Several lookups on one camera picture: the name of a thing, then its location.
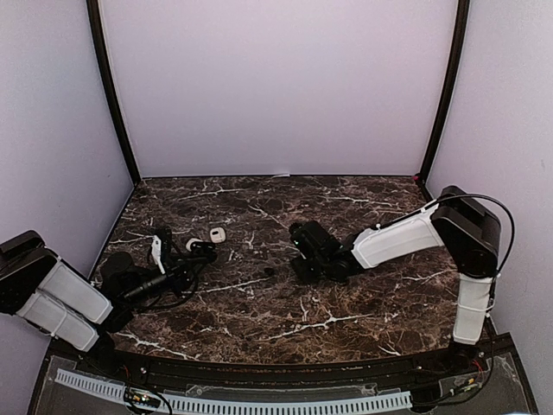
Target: white cylindrical object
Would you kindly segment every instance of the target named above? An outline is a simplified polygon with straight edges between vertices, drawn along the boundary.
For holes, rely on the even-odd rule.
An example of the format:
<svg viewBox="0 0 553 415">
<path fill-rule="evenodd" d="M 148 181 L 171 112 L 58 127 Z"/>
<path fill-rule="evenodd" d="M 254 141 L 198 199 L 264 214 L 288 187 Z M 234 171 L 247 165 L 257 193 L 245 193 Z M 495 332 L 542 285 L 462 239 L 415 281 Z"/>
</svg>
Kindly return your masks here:
<svg viewBox="0 0 553 415">
<path fill-rule="evenodd" d="M 189 252 L 192 251 L 192 244 L 193 244 L 194 242 L 202 242 L 202 240 L 201 240 L 201 239 L 198 239 L 198 238 L 189 239 L 188 242 L 187 242 L 187 245 L 186 245 L 187 251 L 189 251 Z"/>
<path fill-rule="evenodd" d="M 83 352 L 91 349 L 99 338 L 96 329 L 61 301 L 36 291 L 17 315 L 57 335 Z"/>
<path fill-rule="evenodd" d="M 457 317 L 453 339 L 463 344 L 476 344 L 480 339 L 490 300 L 493 278 L 470 278 L 461 274 Z"/>
<path fill-rule="evenodd" d="M 107 298 L 61 260 L 38 288 L 97 324 L 102 323 L 113 309 Z"/>
</svg>

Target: marble tabletop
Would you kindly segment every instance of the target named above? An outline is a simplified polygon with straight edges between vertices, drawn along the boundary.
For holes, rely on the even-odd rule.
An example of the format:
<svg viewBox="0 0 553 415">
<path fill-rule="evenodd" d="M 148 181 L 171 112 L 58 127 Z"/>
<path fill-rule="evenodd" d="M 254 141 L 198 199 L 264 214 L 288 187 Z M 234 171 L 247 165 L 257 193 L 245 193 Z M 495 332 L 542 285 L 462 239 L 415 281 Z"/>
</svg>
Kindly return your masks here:
<svg viewBox="0 0 553 415">
<path fill-rule="evenodd" d="M 122 350 L 248 364 L 330 363 L 447 347 L 458 278 L 443 248 L 394 259 L 347 285 L 300 284 L 289 266 L 294 222 L 318 220 L 339 239 L 424 203 L 409 177 L 241 176 L 144 180 L 100 264 L 127 251 L 139 265 L 155 227 L 184 247 L 223 227 L 227 242 L 182 306 L 136 316 L 113 335 Z M 267 275 L 265 268 L 274 275 Z M 93 276 L 100 280 L 99 273 Z M 163 301 L 174 300 L 168 294 Z"/>
</svg>

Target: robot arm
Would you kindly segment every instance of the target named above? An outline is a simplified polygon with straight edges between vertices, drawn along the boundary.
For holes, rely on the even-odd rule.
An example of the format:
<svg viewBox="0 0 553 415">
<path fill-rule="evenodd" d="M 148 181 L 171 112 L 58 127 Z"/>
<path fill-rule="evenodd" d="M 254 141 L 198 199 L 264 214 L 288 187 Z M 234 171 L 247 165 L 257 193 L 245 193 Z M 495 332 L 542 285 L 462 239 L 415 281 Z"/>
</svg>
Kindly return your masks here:
<svg viewBox="0 0 553 415">
<path fill-rule="evenodd" d="M 27 231 L 0 244 L 0 313 L 18 315 L 89 352 L 105 331 L 119 331 L 134 306 L 172 290 L 180 296 L 207 264 L 217 258 L 214 244 L 194 242 L 182 254 L 171 242 L 170 229 L 157 232 L 152 256 L 157 268 L 135 266 L 127 252 L 110 256 L 102 266 L 102 290 L 96 290 L 41 236 Z M 171 255 L 171 248 L 178 255 Z"/>
<path fill-rule="evenodd" d="M 440 199 L 464 195 L 455 186 Z M 500 224 L 497 216 L 471 198 L 433 201 L 384 225 L 351 235 L 342 244 L 315 221 L 290 228 L 301 257 L 291 264 L 304 282 L 325 276 L 345 282 L 351 275 L 390 259 L 434 246 L 445 246 L 461 283 L 453 338 L 474 345 L 488 311 L 490 288 L 497 276 Z"/>
</svg>

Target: white wall panel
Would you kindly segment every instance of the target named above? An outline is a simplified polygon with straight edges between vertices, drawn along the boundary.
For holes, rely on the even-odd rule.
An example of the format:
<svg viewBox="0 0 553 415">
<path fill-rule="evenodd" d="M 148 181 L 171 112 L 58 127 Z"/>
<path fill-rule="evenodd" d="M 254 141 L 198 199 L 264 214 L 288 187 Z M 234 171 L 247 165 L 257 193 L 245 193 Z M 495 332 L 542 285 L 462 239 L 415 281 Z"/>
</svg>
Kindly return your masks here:
<svg viewBox="0 0 553 415">
<path fill-rule="evenodd" d="M 103 1 L 142 174 L 415 174 L 456 4 Z"/>
<path fill-rule="evenodd" d="M 499 280 L 493 320 L 500 332 L 511 331 L 540 413 L 553 413 L 552 73 L 553 2 L 472 2 L 429 179 L 435 195 L 457 184 L 500 199 L 515 216 L 517 241 Z"/>
<path fill-rule="evenodd" d="M 35 229 L 87 275 L 131 189 L 86 2 L 0 2 L 0 241 Z M 0 331 L 0 413 L 23 415 L 48 337 Z"/>
</svg>

